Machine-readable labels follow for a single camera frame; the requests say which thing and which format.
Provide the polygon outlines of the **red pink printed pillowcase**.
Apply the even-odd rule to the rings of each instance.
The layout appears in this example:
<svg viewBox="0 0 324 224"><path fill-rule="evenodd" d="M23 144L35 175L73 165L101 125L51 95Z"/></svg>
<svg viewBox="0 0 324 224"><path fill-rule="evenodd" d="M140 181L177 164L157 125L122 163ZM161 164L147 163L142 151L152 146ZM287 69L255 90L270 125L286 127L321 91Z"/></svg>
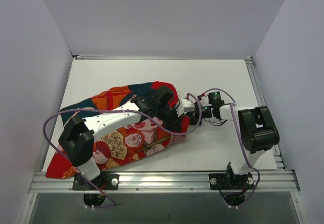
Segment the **red pink printed pillowcase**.
<svg viewBox="0 0 324 224"><path fill-rule="evenodd" d="M95 116L95 109L115 109L135 96L146 96L162 86L176 92L176 88L172 84L161 81L113 87L96 96L65 107L65 111L71 109L74 111L63 114L61 116L62 123L66 125L75 115L81 118ZM146 119L139 123L128 124L94 142L93 159L100 170L107 170L151 156L169 145L185 139L183 134L188 130L189 117L184 116L180 123L180 136L171 135L158 128L158 124L162 126L166 124L157 117L154 117L154 122Z"/></svg>

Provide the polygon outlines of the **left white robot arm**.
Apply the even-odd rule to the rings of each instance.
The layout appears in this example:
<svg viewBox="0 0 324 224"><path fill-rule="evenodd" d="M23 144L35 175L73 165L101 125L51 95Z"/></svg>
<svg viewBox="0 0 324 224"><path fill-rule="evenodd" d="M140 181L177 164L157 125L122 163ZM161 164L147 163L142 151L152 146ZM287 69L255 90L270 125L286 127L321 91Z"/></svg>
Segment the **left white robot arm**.
<svg viewBox="0 0 324 224"><path fill-rule="evenodd" d="M72 166L85 177L84 183L90 189L102 185L101 171L93 158L95 141L121 127L154 118L162 120L164 129L179 131L180 120L194 105L188 99L179 99L172 107L173 97L173 91L163 86L146 96L135 96L108 112L86 118L75 115L68 121L59 138L59 145Z"/></svg>

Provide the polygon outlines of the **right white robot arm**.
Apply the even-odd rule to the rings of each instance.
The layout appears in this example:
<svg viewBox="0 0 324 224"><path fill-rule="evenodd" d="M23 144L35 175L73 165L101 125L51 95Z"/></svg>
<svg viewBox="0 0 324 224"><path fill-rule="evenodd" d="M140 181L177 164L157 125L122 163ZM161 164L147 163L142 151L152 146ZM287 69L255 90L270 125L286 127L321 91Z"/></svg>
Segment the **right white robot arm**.
<svg viewBox="0 0 324 224"><path fill-rule="evenodd" d="M190 124L202 124L216 118L234 124L242 156L228 163L224 181L230 188L253 184L251 170L259 158L279 143L279 133L266 106L238 106L234 98L220 88L212 88L197 96L194 110L189 112Z"/></svg>

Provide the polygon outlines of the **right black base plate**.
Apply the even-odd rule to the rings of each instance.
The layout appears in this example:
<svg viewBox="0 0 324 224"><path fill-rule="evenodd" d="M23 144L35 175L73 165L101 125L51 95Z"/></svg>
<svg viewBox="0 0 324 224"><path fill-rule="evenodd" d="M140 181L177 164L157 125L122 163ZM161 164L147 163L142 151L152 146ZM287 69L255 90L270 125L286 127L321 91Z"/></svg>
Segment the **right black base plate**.
<svg viewBox="0 0 324 224"><path fill-rule="evenodd" d="M254 180L251 173L236 175L232 173L210 173L210 189L212 190L252 190Z"/></svg>

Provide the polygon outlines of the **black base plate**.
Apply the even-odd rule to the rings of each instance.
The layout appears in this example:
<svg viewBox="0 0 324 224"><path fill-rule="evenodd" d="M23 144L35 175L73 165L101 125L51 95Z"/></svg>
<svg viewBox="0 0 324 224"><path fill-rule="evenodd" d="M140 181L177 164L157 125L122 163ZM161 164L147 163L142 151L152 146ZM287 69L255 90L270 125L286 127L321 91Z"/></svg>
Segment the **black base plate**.
<svg viewBox="0 0 324 224"><path fill-rule="evenodd" d="M254 180L251 173L236 175L232 173L210 173L210 189L212 190L252 190Z"/></svg>
<svg viewBox="0 0 324 224"><path fill-rule="evenodd" d="M101 190L117 190L119 185L119 175L112 172L101 172L101 174L92 180L92 183ZM74 176L72 189L75 191L95 190L85 179L80 175Z"/></svg>

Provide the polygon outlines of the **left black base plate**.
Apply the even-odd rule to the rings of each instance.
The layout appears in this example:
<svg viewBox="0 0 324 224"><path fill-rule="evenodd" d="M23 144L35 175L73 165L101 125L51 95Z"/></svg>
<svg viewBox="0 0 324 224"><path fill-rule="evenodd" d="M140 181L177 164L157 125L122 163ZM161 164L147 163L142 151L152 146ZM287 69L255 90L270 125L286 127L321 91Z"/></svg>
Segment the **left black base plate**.
<svg viewBox="0 0 324 224"><path fill-rule="evenodd" d="M92 180L92 183L101 190L117 190L119 185L119 175L112 172L101 172L101 174ZM85 179L80 175L74 176L72 189L75 191L95 190Z"/></svg>

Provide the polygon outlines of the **aluminium front rail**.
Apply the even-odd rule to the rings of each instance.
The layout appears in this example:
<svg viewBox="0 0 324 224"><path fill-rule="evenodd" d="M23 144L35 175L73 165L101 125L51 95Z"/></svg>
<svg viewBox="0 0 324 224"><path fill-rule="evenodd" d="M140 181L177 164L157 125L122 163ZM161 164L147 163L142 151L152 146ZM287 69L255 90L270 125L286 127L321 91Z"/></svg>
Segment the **aluminium front rail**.
<svg viewBox="0 0 324 224"><path fill-rule="evenodd" d="M210 191L211 172L118 172L118 189L107 193L205 193ZM29 193L97 193L96 190L73 190L74 179L46 178L45 173L35 173ZM258 192L297 192L297 177L293 171L261 171Z"/></svg>

